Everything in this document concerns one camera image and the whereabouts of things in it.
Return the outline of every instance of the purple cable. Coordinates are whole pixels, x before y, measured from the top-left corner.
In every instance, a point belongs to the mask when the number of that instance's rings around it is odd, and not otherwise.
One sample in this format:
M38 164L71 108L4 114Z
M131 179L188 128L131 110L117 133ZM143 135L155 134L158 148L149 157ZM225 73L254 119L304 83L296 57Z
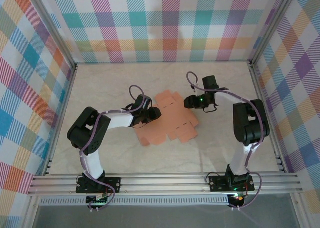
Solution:
M91 143L92 140L94 139L95 134L96 134L96 131L97 131L98 123L99 123L99 120L100 120L100 118L101 118L102 115L107 114L107 113L131 113L131 112L135 112L135 111L139 110L139 109L143 106L143 104L145 103L145 95L144 95L145 93L144 93L144 91L143 91L138 85L131 85L130 88L129 88L129 92L130 92L130 95L131 95L132 98L133 98L133 96L132 96L132 94L131 94L131 88L132 88L132 87L137 87L138 89L140 89L140 91L141 91L141 93L142 93L143 100L142 100L142 103L140 104L140 106L137 107L136 109L129 110L129 111L124 111L124 110L110 110L110 111L107 111L107 112L102 112L102 113L100 113L100 114L98 115L98 117L96 118L96 121L95 121L95 124L94 124L94 127L93 127L93 131L92 131L92 134L91 134L91 137L90 137L89 141L88 141L88 142L85 144L85 146L82 147L82 149L79 151L79 154L80 154L80 162L81 162L82 168L84 169L85 175L88 176L91 180L93 180L93 181L95 181L95 182L97 182L97 183L99 183L99 184L101 184L101 185L104 185L104 186L112 189L112 198L111 198L105 205L103 205L102 207L100 207L100 209L97 208L97 209L96 209L97 211L103 210L104 208L106 208L106 207L112 202L112 200L113 200L113 199L115 198L115 196L116 196L116 190L115 190L112 186L110 186L109 184L104 183L104 182L101 182L101 181L95 179L93 176L91 176L91 174L89 174L89 173L86 172L86 171L87 171L87 166L86 166L85 159L84 159L84 155L85 155L85 154L84 154L84 150L85 150L86 148L88 148L88 146L90 145L90 143ZM92 204L92 202L89 203L89 208L90 208L90 210L92 211L93 209L92 209L92 207L91 207L91 204Z
M257 198L257 196L259 195L259 193L260 193L260 191L261 191L261 189L262 189L262 176L261 176L258 172L251 172L251 171L248 169L248 164L249 164L250 157L251 157L251 155L252 155L252 153L253 153L253 149L254 149L255 147L259 146L259 145L262 143L262 141L264 140L264 133L265 133L265 131L264 131L264 125L263 125L263 123L262 123L261 115L260 115L258 109L256 108L256 106L255 106L252 102L250 102L249 100L247 100L247 99L245 99L245 98L242 98L242 97L240 97L240 96L238 96L238 95L236 95L236 94L234 94L234 93L232 93L232 92L225 91L225 90L217 90L217 89L203 89L203 88L200 88L200 87L194 85L194 84L190 81L190 79L189 79L189 74L190 74L190 73L193 74L193 75L196 77L196 80L197 80L197 81L198 81L198 76L197 76L194 72L191 72L191 71L189 71L189 72L186 73L186 77L187 77L186 79L187 79L188 82L189 82L193 87L195 87L196 89L199 89L199 90L201 90L201 91L206 91L206 92L222 92L222 93L230 94L231 96L233 96L233 97L235 97L235 98L237 98L237 99L240 99L241 101L244 101L244 102L247 102L248 104L250 104L250 105L252 106L252 108L254 109L254 111L255 111L255 113L256 113L256 116L258 117L259 124L260 124L260 129L261 129L261 137L260 137L259 142L257 142L256 144L252 145L252 147L251 147L251 149L250 149L250 152L248 153L248 156L246 157L246 160L245 160L245 168L246 168L246 170L247 170L249 173L256 174L256 175L259 176L260 185L259 185L258 191L256 192L256 194L255 194L255 196L253 197L253 199L252 199L248 204L243 205L241 208L247 207L247 206L249 206L249 205Z

